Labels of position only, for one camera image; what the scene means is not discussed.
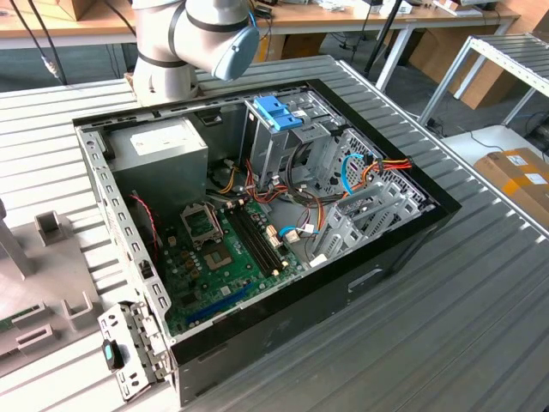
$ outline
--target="ram slot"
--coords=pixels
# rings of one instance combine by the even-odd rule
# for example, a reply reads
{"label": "ram slot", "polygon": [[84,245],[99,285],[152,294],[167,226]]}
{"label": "ram slot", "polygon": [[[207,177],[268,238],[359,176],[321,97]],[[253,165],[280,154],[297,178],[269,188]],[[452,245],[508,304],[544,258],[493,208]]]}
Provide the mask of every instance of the ram slot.
{"label": "ram slot", "polygon": [[237,215],[237,218],[240,219],[240,221],[242,222],[244,230],[246,230],[248,234],[257,242],[263,252],[263,256],[267,258],[267,260],[270,262],[270,269],[282,270],[283,267],[281,260],[279,259],[278,255],[275,253],[271,245],[263,237],[259,229],[256,228],[256,224],[251,219],[250,215],[248,215],[243,209],[236,210],[235,213]]}
{"label": "ram slot", "polygon": [[267,240],[257,231],[254,221],[245,211],[232,211],[227,215],[227,219],[265,276],[273,275],[274,270],[282,270],[280,259]]}

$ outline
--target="wooden desk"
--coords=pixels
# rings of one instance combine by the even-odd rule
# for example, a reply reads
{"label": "wooden desk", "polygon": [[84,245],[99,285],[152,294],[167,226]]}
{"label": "wooden desk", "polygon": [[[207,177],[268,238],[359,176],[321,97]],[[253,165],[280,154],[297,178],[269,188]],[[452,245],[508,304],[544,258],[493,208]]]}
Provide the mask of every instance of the wooden desk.
{"label": "wooden desk", "polygon": [[[126,0],[111,0],[111,3],[133,24],[134,17]],[[0,17],[0,50],[34,47],[24,27],[13,12],[8,9],[8,0],[0,0],[0,10],[8,15]],[[377,80],[377,87],[385,89],[396,63],[400,58],[406,43],[415,28],[425,27],[464,27],[496,25],[497,34],[504,34],[511,23],[519,17],[517,13],[502,7],[498,12],[485,12],[483,16],[454,17],[441,9],[426,9],[414,7],[411,15],[397,16],[392,28],[400,29],[399,36],[387,59],[383,72]],[[37,20],[24,14],[29,27],[39,36],[39,41],[47,46],[44,34],[39,29]],[[364,23],[363,18],[353,15],[353,10],[328,12],[315,4],[296,5],[281,4],[273,8],[272,34],[295,33],[329,33],[359,31]],[[135,38],[124,23],[114,15],[101,1],[98,1],[81,21],[65,21],[44,18],[44,22],[54,38],[56,45],[97,45],[109,43],[134,42]],[[371,15],[365,30],[377,31],[382,28],[386,19],[380,15]],[[257,21],[260,29],[265,32],[267,23],[262,19]]]}

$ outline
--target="workbench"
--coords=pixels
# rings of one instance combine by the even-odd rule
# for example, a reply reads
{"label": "workbench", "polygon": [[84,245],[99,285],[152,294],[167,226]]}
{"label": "workbench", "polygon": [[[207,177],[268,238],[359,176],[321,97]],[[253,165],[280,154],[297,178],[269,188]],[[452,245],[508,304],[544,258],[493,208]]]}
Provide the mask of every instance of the workbench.
{"label": "workbench", "polygon": [[[111,3],[133,25],[133,11],[127,0],[110,0]],[[8,9],[9,1],[0,0],[0,11],[8,13],[0,17],[0,50],[21,49],[34,47],[19,19]],[[47,47],[44,34],[40,30],[38,21],[33,15],[23,14],[29,27],[39,37],[40,44]],[[510,25],[519,15],[504,5],[498,6],[498,11],[485,11],[483,15],[455,17],[441,9],[434,7],[414,7],[410,15],[398,15],[391,26],[399,29],[399,35],[392,46],[383,71],[377,80],[377,88],[384,90],[393,74],[401,54],[406,48],[412,31],[417,28],[429,27],[468,27],[468,26],[498,26],[496,34],[505,34]],[[297,5],[280,3],[273,7],[272,34],[296,33],[331,33],[331,32],[358,32],[362,29],[365,16],[356,17],[353,9],[347,7],[345,11],[328,12],[315,4]],[[365,31],[379,31],[387,19],[380,15],[370,15]],[[66,21],[44,18],[44,22],[54,44],[65,45],[104,45],[111,43],[135,42],[124,23],[112,13],[103,2],[98,1],[84,15],[82,21]],[[257,19],[257,25],[263,33],[267,31],[267,22]]]}
{"label": "workbench", "polygon": [[[462,204],[398,274],[208,391],[189,411],[539,411],[549,399],[549,234],[347,64],[252,65],[205,94],[319,78]],[[15,226],[66,214],[105,307],[133,297],[71,118],[136,107],[122,80],[0,94],[0,196]],[[156,385],[124,406],[99,332],[0,379],[0,410],[175,411]]]}

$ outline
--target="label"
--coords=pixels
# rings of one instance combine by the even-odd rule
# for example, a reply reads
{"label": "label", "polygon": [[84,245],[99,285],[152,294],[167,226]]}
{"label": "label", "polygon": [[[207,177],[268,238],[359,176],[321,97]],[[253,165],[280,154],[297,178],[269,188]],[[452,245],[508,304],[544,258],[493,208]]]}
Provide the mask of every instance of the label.
{"label": "label", "polygon": [[185,133],[188,132],[181,124],[168,126],[163,129],[136,133],[130,138],[131,144],[140,156],[184,146]]}
{"label": "label", "polygon": [[295,112],[292,112],[292,115],[295,118],[304,118],[307,115],[307,113],[305,113],[303,110],[296,110]]}
{"label": "label", "polygon": [[507,156],[515,166],[526,166],[528,163],[519,155]]}
{"label": "label", "polygon": [[306,233],[313,233],[315,231],[315,225],[311,225],[310,223],[307,223],[305,227],[303,228],[303,231]]}
{"label": "label", "polygon": [[546,180],[538,173],[526,173],[526,177],[535,185],[547,185]]}

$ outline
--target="chip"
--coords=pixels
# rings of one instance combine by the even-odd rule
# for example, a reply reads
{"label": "chip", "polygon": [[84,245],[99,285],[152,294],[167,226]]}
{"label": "chip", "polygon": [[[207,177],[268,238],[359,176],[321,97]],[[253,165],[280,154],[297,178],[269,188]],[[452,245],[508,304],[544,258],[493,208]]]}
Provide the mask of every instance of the chip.
{"label": "chip", "polygon": [[206,247],[202,256],[210,270],[217,270],[232,263],[232,256],[223,243]]}
{"label": "chip", "polygon": [[181,303],[185,306],[190,305],[191,303],[195,303],[197,301],[196,295],[194,292],[191,292],[189,294],[185,294],[181,297]]}

